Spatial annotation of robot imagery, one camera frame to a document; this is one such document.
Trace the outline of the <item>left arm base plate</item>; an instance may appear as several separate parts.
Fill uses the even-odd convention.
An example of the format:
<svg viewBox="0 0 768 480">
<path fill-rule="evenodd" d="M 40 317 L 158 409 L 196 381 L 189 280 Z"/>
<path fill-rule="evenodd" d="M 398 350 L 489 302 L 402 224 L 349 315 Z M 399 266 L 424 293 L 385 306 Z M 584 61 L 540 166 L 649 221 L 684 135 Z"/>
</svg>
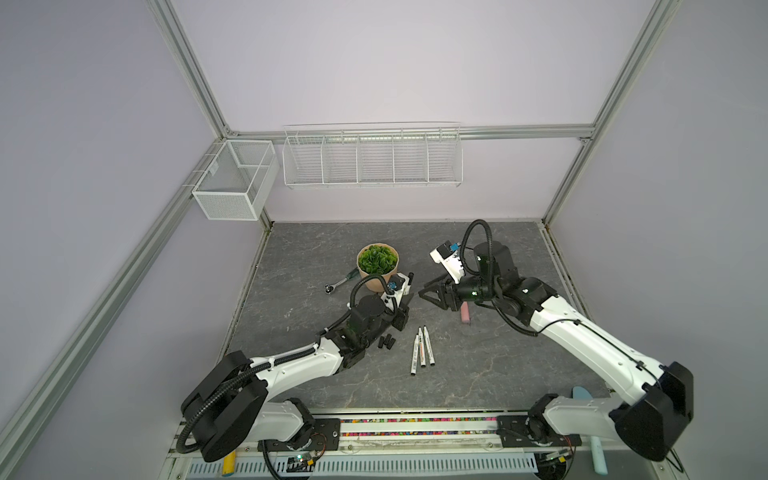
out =
<svg viewBox="0 0 768 480">
<path fill-rule="evenodd" d="M 265 440 L 270 452 L 336 451 L 341 439 L 340 418 L 315 418 L 288 441 Z"/>
</svg>

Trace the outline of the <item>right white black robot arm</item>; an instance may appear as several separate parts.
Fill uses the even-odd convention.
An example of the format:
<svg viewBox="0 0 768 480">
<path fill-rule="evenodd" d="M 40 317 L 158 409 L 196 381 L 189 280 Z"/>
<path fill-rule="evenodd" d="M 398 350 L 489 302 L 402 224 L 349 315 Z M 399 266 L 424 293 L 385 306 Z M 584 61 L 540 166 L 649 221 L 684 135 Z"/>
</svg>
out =
<svg viewBox="0 0 768 480">
<path fill-rule="evenodd" d="M 694 377 L 678 362 L 664 365 L 616 339 L 535 277 L 519 275 L 509 249 L 498 241 L 476 245 L 476 267 L 462 247 L 444 242 L 430 253 L 445 274 L 427 282 L 422 299 L 443 310 L 485 305 L 513 330 L 547 337 L 596 373 L 607 398 L 542 396 L 528 411 L 532 441 L 586 435 L 620 440 L 645 459 L 660 462 L 694 417 Z"/>
</svg>

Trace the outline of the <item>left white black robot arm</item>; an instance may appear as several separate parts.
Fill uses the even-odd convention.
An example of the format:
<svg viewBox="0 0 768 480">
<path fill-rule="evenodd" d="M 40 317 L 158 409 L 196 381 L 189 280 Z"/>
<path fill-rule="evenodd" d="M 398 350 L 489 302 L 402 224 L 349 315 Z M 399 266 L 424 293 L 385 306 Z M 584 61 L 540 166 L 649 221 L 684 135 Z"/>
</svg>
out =
<svg viewBox="0 0 768 480">
<path fill-rule="evenodd" d="M 182 402 L 185 425 L 175 451 L 199 451 L 205 461 L 213 462 L 246 440 L 307 444 L 315 425 L 309 409 L 297 398 L 275 398 L 352 368 L 388 328 L 404 329 L 412 298 L 368 295 L 315 342 L 277 356 L 248 358 L 240 350 L 225 355 Z"/>
</svg>

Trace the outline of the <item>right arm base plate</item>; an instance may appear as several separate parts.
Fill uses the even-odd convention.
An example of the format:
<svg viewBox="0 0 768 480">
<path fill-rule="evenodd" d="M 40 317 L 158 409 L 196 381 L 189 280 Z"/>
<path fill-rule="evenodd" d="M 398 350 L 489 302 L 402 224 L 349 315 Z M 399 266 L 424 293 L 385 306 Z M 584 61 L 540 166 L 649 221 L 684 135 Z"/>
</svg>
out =
<svg viewBox="0 0 768 480">
<path fill-rule="evenodd" d="M 524 447 L 579 447 L 579 435 L 560 435 L 543 421 L 528 415 L 500 415 L 497 417 L 497 435 L 504 448 Z"/>
</svg>

